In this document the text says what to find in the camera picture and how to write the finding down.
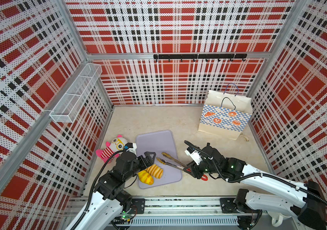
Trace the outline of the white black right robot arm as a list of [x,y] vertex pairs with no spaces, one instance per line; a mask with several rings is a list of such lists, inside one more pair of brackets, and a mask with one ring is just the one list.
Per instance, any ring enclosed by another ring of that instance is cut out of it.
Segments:
[[205,174],[215,173],[228,183],[243,183],[272,194],[256,201],[255,193],[240,189],[235,203],[241,211],[267,210],[296,217],[315,230],[327,228],[327,201],[318,183],[295,182],[269,174],[240,159],[224,157],[209,143],[202,149],[187,140],[184,143],[188,146],[186,155],[192,158],[184,171],[192,177],[201,179]]

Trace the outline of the ridged long bread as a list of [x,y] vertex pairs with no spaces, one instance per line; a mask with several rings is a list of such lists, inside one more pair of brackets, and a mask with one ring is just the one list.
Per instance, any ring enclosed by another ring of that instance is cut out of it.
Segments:
[[156,179],[161,179],[163,176],[164,172],[161,167],[158,165],[154,164],[146,169],[146,171],[154,178]]

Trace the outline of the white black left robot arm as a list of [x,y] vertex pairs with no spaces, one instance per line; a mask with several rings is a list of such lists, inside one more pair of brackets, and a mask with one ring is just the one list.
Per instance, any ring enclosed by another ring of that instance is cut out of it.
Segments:
[[124,190],[125,183],[134,175],[152,166],[155,152],[145,152],[137,156],[123,150],[112,170],[100,173],[94,179],[88,200],[67,230],[103,230],[122,212],[128,212],[132,204],[132,195]]

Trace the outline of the steel tongs red handle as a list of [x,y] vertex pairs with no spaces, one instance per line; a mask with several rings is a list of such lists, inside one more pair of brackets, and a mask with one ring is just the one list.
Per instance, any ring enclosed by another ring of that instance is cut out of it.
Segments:
[[191,176],[195,177],[193,172],[191,171],[191,169],[189,168],[188,165],[185,165],[184,163],[180,162],[179,160],[175,159],[174,157],[172,157],[170,154],[166,153],[166,152],[162,152],[162,156],[164,158],[167,158],[167,160],[164,160],[162,158],[157,157],[157,161],[160,162],[163,165],[168,165],[170,167],[179,169],[185,173],[190,174]]

